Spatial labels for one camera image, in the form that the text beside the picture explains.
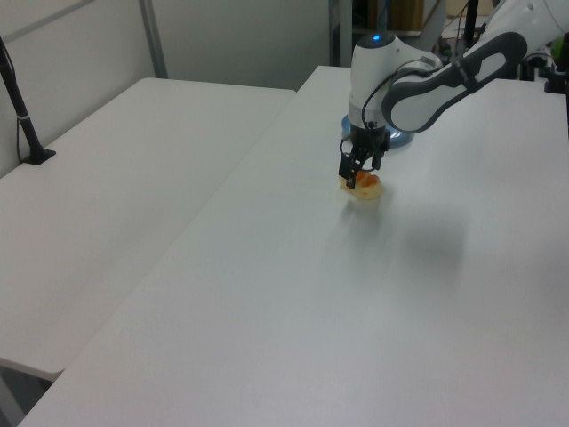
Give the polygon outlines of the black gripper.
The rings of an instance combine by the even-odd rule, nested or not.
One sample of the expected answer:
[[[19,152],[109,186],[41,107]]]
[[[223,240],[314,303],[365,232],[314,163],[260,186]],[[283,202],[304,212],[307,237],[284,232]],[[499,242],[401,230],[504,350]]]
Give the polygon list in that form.
[[[355,158],[347,154],[347,146],[359,149],[368,157],[372,157],[371,169],[380,170],[381,160],[391,148],[391,132],[386,126],[364,129],[352,124],[342,130],[339,176],[345,181],[346,187],[355,188],[358,166]]]

